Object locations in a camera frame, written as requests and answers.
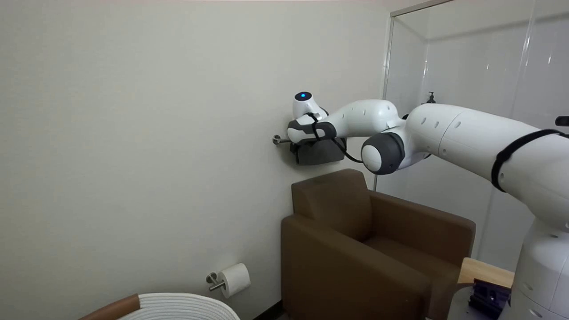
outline toilet paper holder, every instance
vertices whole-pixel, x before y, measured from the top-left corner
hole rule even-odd
[[[224,281],[220,276],[217,276],[217,273],[211,273],[211,274],[206,278],[206,281],[208,281],[208,285],[210,285],[210,292],[215,292],[215,290],[226,287],[226,281]]]

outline white wall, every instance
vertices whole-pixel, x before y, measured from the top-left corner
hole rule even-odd
[[[378,98],[387,15],[373,2],[0,4],[1,319],[78,319],[137,292],[279,301],[279,221],[297,168],[270,139],[291,97]]]
[[[553,127],[569,116],[569,2],[537,2],[531,43],[519,77],[512,116],[533,127]]]
[[[389,36],[389,65],[386,93],[400,116],[409,114],[425,100],[419,98],[423,84],[423,66],[426,56],[426,38],[423,31],[428,27],[426,15],[405,15],[394,18]]]

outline wall-mounted holder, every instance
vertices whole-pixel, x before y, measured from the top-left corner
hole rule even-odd
[[[220,290],[224,297],[236,296],[250,285],[249,271],[243,264],[236,264],[220,273],[211,273],[206,281],[210,292]]]
[[[211,273],[208,278],[206,278],[206,283],[210,285],[210,292],[215,292],[222,287],[226,287],[226,281],[222,278],[217,276],[217,273]]]
[[[320,166],[343,161],[345,139],[322,139],[300,145],[291,145],[279,136],[272,137],[272,145],[290,145],[290,152],[295,155],[298,166]]]

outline black cable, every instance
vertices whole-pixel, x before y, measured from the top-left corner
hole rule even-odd
[[[307,116],[313,120],[313,132],[314,132],[316,141],[322,141],[322,139],[318,137],[318,132],[316,132],[318,118],[316,118],[314,114],[311,114],[311,113],[307,113]],[[338,146],[338,150],[339,150],[348,161],[352,161],[352,162],[355,162],[355,164],[362,164],[362,161],[354,159],[354,157],[346,152],[346,148],[341,146],[336,139],[329,139],[329,141],[332,141],[332,143]]]
[[[551,129],[546,129],[546,130],[538,130],[538,132],[531,132],[531,134],[526,134],[526,136],[521,136],[519,139],[515,139],[514,143],[510,143],[506,148],[503,148],[498,155],[496,155],[496,161],[494,161],[494,166],[492,166],[492,171],[490,171],[490,182],[492,185],[503,193],[501,185],[499,185],[499,171],[501,171],[501,166],[512,159],[512,155],[530,145],[531,141],[535,139],[540,139],[540,137],[546,137],[546,136],[562,136],[562,137],[567,137],[567,134],[563,132],[558,132],[558,130],[551,130]]]

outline white surface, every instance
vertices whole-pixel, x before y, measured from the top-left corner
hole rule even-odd
[[[1,319],[208,294],[238,262],[254,283],[227,305],[275,305],[290,184],[361,166],[297,168],[270,139],[297,91],[380,97],[386,22],[364,0],[1,0]]]
[[[512,141],[535,132],[535,127],[512,121],[508,118],[499,118],[494,114],[478,113],[473,109],[428,104],[416,107],[405,123],[409,139],[421,152],[428,152],[439,159],[444,159],[450,164],[455,164],[469,173],[474,173],[485,180],[490,180],[490,171],[496,161],[496,155],[508,146]],[[542,153],[556,152],[551,145],[538,145],[531,150],[533,162],[538,162]],[[514,169],[514,184],[506,182],[508,187],[515,182],[526,182],[526,173],[535,173],[537,166],[533,162],[524,162]]]
[[[338,137],[370,137],[400,123],[396,109],[386,100],[359,100],[332,113],[325,123],[332,123]]]
[[[121,320],[238,320],[224,303],[192,294],[142,294],[140,310]]]

